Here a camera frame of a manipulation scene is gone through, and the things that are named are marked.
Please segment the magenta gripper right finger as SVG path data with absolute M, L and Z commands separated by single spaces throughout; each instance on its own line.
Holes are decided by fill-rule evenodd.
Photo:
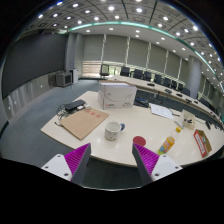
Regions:
M 151 183 L 151 174 L 157 164 L 159 155 L 136 143 L 132 146 L 132 154 L 135 158 L 143 184 L 147 185 Z

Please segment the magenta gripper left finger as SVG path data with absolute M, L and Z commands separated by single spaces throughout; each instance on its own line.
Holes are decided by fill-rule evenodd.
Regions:
M 91 144 L 88 143 L 65 155 L 66 163 L 72 173 L 72 183 L 81 184 L 90 154 Z

